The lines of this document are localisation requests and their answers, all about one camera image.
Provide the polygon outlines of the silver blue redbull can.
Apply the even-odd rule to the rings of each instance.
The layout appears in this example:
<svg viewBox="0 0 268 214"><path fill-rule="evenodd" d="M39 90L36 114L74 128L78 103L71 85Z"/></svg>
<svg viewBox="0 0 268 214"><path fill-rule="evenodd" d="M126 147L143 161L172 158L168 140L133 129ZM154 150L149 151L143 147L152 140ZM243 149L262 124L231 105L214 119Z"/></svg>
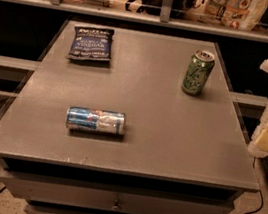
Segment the silver blue redbull can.
<svg viewBox="0 0 268 214"><path fill-rule="evenodd" d="M125 116L124 113L70 106L66 113L66 127L118 136L125 134Z"/></svg>

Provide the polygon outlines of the green soda can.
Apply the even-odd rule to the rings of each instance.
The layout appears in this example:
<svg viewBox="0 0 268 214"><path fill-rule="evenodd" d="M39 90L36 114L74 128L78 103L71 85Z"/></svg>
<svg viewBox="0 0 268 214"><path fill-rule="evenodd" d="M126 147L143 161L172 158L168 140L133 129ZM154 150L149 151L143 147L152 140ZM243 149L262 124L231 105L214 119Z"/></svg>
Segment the green soda can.
<svg viewBox="0 0 268 214"><path fill-rule="evenodd" d="M206 50L198 50L192 55L183 78L182 89L189 95L199 95L215 65L215 56Z"/></svg>

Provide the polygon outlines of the colourful printed bag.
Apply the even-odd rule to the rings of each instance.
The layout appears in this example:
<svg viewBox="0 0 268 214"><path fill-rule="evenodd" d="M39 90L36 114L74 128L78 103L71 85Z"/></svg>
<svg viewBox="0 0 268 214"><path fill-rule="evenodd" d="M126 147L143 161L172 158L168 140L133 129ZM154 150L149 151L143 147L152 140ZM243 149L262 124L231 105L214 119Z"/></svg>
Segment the colourful printed bag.
<svg viewBox="0 0 268 214"><path fill-rule="evenodd" d="M268 0L205 0L199 21L249 31L260 22Z"/></svg>

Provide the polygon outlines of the grey cabinet drawer unit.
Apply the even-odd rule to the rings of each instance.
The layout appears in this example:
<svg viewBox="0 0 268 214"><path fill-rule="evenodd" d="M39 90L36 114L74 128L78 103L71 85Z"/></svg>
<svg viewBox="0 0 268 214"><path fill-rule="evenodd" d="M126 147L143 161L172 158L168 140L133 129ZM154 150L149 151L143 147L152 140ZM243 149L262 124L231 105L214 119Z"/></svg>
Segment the grey cabinet drawer unit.
<svg viewBox="0 0 268 214"><path fill-rule="evenodd" d="M229 214L231 200L4 170L0 180L27 214Z"/></svg>

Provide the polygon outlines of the blue chip bag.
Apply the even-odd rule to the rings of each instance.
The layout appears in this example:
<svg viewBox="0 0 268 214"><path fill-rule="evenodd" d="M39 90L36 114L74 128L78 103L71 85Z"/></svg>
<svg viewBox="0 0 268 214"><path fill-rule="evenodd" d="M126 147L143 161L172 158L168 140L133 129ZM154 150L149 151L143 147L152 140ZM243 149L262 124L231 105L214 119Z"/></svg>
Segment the blue chip bag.
<svg viewBox="0 0 268 214"><path fill-rule="evenodd" d="M67 57L77 61L110 61L114 30L77 25Z"/></svg>

